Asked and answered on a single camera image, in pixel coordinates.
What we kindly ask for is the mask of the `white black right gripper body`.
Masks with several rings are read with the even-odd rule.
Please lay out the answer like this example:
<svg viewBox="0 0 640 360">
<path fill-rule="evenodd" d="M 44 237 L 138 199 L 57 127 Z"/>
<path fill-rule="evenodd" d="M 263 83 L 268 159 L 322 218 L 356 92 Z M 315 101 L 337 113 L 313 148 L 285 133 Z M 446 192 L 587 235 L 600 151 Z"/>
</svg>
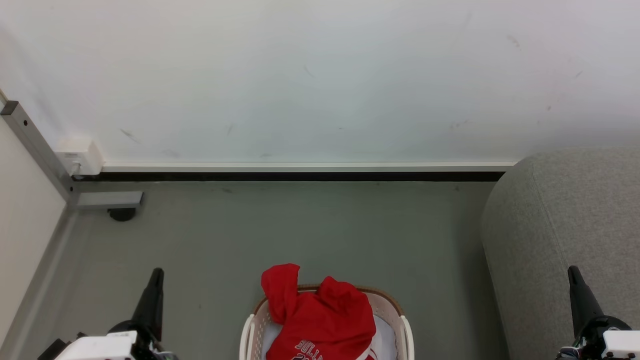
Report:
<svg viewBox="0 0 640 360">
<path fill-rule="evenodd" d="M 640 360 L 640 330 L 614 316 L 593 317 L 556 360 Z"/>
</svg>

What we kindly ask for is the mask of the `red hooded sweatshirt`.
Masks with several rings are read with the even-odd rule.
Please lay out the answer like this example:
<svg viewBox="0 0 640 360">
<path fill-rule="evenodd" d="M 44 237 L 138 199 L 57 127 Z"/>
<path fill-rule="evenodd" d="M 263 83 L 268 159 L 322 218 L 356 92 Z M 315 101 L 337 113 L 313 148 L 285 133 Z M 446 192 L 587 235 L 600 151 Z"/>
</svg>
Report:
<svg viewBox="0 0 640 360">
<path fill-rule="evenodd" d="M 377 334 L 368 297 L 327 276 L 315 291 L 298 290 L 297 264 L 274 265 L 261 286 L 272 321 L 281 326 L 266 360 L 377 360 Z"/>
</svg>

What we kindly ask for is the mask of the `grey fabric sofa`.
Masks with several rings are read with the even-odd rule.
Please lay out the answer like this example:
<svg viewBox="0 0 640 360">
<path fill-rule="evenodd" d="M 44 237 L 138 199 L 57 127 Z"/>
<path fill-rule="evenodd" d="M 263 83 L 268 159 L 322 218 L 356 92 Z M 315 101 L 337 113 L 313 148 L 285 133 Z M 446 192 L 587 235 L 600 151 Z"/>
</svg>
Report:
<svg viewBox="0 0 640 360">
<path fill-rule="evenodd" d="M 526 157 L 494 185 L 481 241 L 510 360 L 574 341 L 572 265 L 606 315 L 640 330 L 640 147 Z"/>
</svg>

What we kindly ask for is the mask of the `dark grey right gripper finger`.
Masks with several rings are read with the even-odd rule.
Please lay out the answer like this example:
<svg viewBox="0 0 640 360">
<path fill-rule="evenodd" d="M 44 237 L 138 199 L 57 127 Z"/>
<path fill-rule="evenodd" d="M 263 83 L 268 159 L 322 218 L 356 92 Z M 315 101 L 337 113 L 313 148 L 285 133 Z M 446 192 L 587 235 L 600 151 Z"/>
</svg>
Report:
<svg viewBox="0 0 640 360">
<path fill-rule="evenodd" d="M 594 293 L 585 282 L 578 266 L 569 266 L 567 269 L 567 277 L 569 282 L 573 334 L 574 337 L 577 338 L 591 319 L 604 316 L 604 313 Z"/>
</svg>

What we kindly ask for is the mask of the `white cloth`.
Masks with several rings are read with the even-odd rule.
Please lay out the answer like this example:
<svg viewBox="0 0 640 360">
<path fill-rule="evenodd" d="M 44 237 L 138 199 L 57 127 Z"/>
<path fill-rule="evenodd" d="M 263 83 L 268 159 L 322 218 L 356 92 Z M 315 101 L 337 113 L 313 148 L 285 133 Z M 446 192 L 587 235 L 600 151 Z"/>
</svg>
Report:
<svg viewBox="0 0 640 360">
<path fill-rule="evenodd" d="M 379 316 L 374 316 L 376 335 L 374 337 L 375 360 L 397 360 L 398 351 L 396 348 L 396 338 L 393 328 Z M 266 353 L 281 332 L 282 326 L 268 321 L 266 323 L 265 334 L 262 338 L 262 353 L 260 360 L 266 360 Z"/>
</svg>

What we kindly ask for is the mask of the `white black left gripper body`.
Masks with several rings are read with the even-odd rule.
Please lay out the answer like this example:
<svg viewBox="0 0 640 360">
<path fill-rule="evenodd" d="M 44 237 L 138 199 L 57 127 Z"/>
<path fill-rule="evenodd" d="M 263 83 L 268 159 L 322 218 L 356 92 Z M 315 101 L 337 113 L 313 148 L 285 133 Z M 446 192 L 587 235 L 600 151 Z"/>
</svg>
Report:
<svg viewBox="0 0 640 360">
<path fill-rule="evenodd" d="M 123 321 L 106 335 L 78 337 L 52 360 L 178 360 L 176 353 L 163 350 L 159 334 L 148 323 Z"/>
</svg>

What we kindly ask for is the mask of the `beige partition panel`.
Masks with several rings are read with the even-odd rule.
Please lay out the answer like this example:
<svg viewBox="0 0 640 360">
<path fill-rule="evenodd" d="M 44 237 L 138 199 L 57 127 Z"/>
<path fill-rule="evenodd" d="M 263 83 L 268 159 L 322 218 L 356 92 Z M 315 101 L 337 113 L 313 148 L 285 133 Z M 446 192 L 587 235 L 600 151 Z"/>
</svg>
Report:
<svg viewBox="0 0 640 360">
<path fill-rule="evenodd" d="M 0 360 L 32 359 L 69 205 L 0 117 Z"/>
</svg>

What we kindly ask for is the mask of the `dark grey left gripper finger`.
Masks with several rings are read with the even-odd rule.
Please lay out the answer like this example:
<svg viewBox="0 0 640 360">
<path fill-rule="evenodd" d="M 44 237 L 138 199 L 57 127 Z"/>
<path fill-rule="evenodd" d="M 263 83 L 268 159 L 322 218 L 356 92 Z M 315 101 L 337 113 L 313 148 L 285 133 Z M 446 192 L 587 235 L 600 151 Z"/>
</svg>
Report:
<svg viewBox="0 0 640 360">
<path fill-rule="evenodd" d="M 131 322 L 136 330 L 147 334 L 155 341 L 163 334 L 163 281 L 165 272 L 154 268 L 142 295 L 138 300 Z"/>
</svg>

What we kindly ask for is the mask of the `white and black baseboard strip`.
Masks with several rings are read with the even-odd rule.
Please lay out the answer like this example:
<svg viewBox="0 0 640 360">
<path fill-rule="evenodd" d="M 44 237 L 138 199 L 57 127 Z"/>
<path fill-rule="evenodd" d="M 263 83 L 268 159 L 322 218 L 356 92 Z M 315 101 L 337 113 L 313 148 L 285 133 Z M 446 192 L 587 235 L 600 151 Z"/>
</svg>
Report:
<svg viewBox="0 0 640 360">
<path fill-rule="evenodd" d="M 74 182 L 496 182 L 498 162 L 106 162 Z"/>
</svg>

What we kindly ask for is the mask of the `white laundry basket brown rim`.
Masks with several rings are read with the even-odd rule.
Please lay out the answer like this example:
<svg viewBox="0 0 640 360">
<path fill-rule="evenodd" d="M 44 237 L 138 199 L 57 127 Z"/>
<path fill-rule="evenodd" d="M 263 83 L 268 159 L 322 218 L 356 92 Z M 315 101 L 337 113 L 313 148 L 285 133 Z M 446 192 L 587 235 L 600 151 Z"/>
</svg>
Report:
<svg viewBox="0 0 640 360">
<path fill-rule="evenodd" d="M 416 360 L 413 331 L 398 301 L 379 289 L 361 286 L 357 289 L 367 296 L 374 316 L 384 319 L 394 330 L 397 360 Z M 238 360 L 260 360 L 266 323 L 269 321 L 274 322 L 271 319 L 268 299 L 264 297 L 244 323 Z"/>
</svg>

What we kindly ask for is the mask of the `grey aluminium frame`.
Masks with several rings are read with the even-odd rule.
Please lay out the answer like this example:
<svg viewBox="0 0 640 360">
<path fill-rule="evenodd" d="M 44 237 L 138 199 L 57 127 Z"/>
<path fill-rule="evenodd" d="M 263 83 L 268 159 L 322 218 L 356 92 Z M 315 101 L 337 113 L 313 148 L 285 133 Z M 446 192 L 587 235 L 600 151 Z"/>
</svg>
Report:
<svg viewBox="0 0 640 360">
<path fill-rule="evenodd" d="M 45 137 L 37 129 L 22 104 L 8 100 L 0 111 L 0 117 L 16 134 L 22 145 L 32 155 L 55 189 L 70 208 L 93 210 L 110 208 L 140 208 L 144 198 L 143 191 L 107 191 L 86 193 L 79 189 L 55 155 Z"/>
</svg>

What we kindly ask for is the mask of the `white wall outlet box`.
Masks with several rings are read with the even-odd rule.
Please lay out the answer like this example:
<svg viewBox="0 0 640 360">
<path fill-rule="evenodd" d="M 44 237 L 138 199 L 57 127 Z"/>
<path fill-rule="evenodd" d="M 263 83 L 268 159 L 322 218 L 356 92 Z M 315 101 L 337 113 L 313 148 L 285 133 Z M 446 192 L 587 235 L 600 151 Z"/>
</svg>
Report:
<svg viewBox="0 0 640 360">
<path fill-rule="evenodd" d="M 105 160 L 93 139 L 69 137 L 54 150 L 69 176 L 95 176 L 102 172 Z"/>
</svg>

